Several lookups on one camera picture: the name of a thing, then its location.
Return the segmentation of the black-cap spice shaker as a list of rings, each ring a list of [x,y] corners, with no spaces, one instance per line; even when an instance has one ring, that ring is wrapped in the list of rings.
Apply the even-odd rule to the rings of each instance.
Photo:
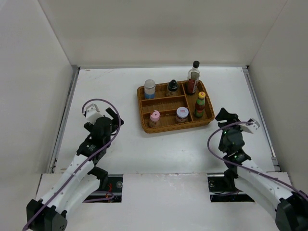
[[[178,90],[178,83],[176,80],[171,80],[167,85],[166,96],[174,96]]]

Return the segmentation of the tall red-label sauce bottle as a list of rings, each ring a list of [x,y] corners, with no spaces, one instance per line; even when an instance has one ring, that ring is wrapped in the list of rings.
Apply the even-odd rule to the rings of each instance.
[[[197,89],[197,85],[200,78],[200,71],[199,71],[199,61],[193,62],[193,67],[188,72],[187,83],[186,83],[186,93],[189,95],[194,95]]]

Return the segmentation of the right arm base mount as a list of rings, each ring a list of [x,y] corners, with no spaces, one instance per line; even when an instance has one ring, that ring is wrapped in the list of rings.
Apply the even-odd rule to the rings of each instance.
[[[231,170],[207,176],[210,201],[213,203],[254,202],[234,184],[235,174]]]

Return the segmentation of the silver-lid blue-label jar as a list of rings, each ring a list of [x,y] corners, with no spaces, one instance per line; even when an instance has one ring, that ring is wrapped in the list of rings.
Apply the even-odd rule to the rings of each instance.
[[[144,83],[144,97],[145,99],[154,99],[155,98],[155,81],[148,79]]]

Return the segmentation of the green-label yellow-cap sauce bottle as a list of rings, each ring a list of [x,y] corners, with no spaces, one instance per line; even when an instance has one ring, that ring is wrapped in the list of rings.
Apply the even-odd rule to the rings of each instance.
[[[205,98],[206,93],[201,91],[198,93],[198,99],[195,103],[195,112],[194,115],[197,118],[201,118],[205,112]]]

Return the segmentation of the red-white-lid spice jar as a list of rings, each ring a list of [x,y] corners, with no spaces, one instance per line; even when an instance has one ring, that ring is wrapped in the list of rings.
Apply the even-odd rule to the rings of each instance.
[[[184,123],[188,120],[189,110],[186,107],[179,107],[176,110],[176,121]]]

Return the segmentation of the pink-cap spice shaker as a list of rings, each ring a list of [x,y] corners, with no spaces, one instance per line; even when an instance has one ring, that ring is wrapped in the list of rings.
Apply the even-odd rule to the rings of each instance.
[[[150,128],[155,128],[158,126],[159,124],[159,119],[160,119],[160,112],[157,110],[154,110],[151,114],[150,114],[150,119],[149,119],[149,127]]]

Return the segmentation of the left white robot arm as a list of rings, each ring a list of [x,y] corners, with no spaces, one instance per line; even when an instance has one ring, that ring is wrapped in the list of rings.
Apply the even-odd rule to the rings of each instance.
[[[64,231],[71,212],[92,192],[106,190],[108,172],[97,164],[124,124],[116,109],[107,108],[106,112],[109,116],[101,115],[95,104],[86,108],[84,128],[89,135],[57,183],[44,196],[27,204],[23,230]]]

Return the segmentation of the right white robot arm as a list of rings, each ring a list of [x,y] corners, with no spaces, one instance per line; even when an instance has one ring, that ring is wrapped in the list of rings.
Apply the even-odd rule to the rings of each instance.
[[[293,186],[271,177],[245,153],[243,132],[254,133],[260,124],[249,119],[239,120],[237,114],[221,108],[215,117],[222,132],[218,149],[226,164],[223,185],[228,190],[240,190],[262,206],[274,219],[280,231],[308,229],[308,196]]]

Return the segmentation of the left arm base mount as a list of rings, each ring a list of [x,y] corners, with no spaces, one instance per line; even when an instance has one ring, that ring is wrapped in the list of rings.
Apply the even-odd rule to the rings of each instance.
[[[121,203],[123,190],[123,175],[109,175],[104,188],[92,192],[85,203]]]

